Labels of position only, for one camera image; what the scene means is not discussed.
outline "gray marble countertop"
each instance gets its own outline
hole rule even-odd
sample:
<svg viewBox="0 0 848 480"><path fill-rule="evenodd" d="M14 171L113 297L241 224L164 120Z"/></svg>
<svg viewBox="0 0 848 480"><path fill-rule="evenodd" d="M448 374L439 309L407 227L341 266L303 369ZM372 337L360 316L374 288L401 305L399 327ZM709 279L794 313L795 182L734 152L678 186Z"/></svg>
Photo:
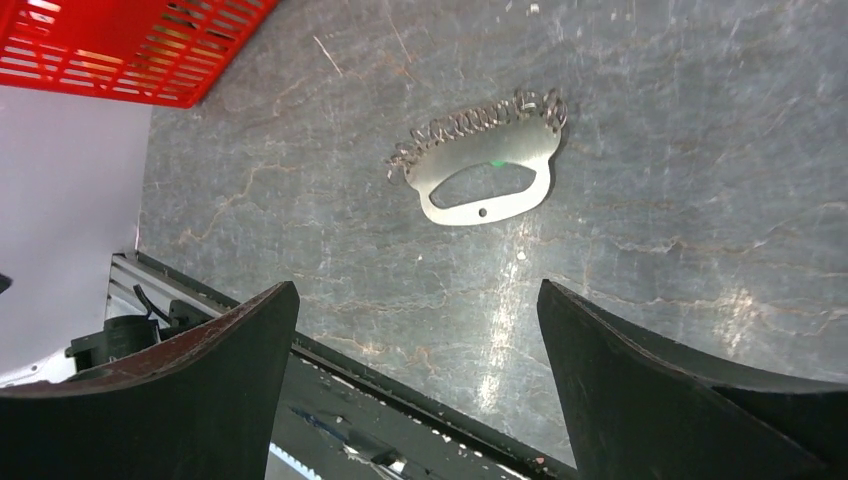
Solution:
<svg viewBox="0 0 848 480"><path fill-rule="evenodd" d="M238 299L292 279L301 332L572 464L543 278L848 381L846 19L839 0L283 0L199 106L155 112L141 249ZM386 181L409 128L518 86L571 112L538 208L442 227ZM459 189L527 182L511 171Z"/></svg>

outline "scratch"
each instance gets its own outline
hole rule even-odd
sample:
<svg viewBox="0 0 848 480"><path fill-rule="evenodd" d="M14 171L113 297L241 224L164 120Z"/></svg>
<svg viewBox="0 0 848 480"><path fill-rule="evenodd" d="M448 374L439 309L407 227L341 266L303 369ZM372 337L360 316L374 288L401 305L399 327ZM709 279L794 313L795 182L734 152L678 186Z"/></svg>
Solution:
<svg viewBox="0 0 848 480"><path fill-rule="evenodd" d="M328 52L327 49L324 48L324 44L321 43L321 40L318 40L318 37L316 37L315 35L312 35L312 38L314 38L315 41L318 42L318 46L321 47L321 51L324 52L324 55L327 56L327 58L330 60L330 63L332 63L336 71L339 72L339 76L344 77L344 74L342 73L341 69L339 69L339 66L336 65L336 61L333 60L333 57L330 56L330 52Z"/></svg>
<svg viewBox="0 0 848 480"><path fill-rule="evenodd" d="M262 170L278 170L285 173L294 172L298 169L298 167L288 167L282 165L259 165L250 169L250 173L247 178L247 185L244 187L239 193L227 197L224 202L218 206L218 209L215 211L215 214L212 215L212 220L209 222L209 226L206 227L206 230L203 231L200 235L195 234L191 227L186 228L180 233L180 238L177 240L177 244L183 245L189 240L194 240L197 243L202 242L208 237L215 228L215 224L218 223L219 218L223 215L237 200L241 200L246 197L250 193L251 187L253 187L253 181L256 178L256 174Z"/></svg>
<svg viewBox="0 0 848 480"><path fill-rule="evenodd" d="M392 20L391 9L389 8L389 1L383 0L383 5L386 6L386 16L389 17L389 24L392 26L392 30L395 31L395 36L398 39L398 43L400 43L400 48L403 49L403 53L406 55L406 61L412 63L412 57L409 56L409 52L406 50L406 45L403 44L403 39L400 38L400 33L397 31L397 27L395 26L395 22Z"/></svg>

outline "red plastic crate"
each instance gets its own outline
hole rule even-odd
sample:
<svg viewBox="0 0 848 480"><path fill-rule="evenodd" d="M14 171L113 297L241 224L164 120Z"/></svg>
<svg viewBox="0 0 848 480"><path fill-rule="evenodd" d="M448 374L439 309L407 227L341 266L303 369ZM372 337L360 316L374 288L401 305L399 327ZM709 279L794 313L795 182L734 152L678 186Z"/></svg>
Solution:
<svg viewBox="0 0 848 480"><path fill-rule="evenodd" d="M188 108L278 0L0 0L0 84Z"/></svg>

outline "white surface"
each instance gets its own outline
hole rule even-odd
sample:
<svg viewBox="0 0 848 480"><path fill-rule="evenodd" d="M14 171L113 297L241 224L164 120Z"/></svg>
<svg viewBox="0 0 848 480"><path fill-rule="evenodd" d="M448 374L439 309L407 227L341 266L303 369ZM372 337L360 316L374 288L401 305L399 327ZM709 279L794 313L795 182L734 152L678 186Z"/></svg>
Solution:
<svg viewBox="0 0 848 480"><path fill-rule="evenodd" d="M152 108L0 86L0 372L103 327L135 246Z"/></svg>
<svg viewBox="0 0 848 480"><path fill-rule="evenodd" d="M28 363L16 370L0 374L0 388L12 385L23 385L46 380L59 383L77 373L74 359L65 358L65 349L53 352L51 355Z"/></svg>

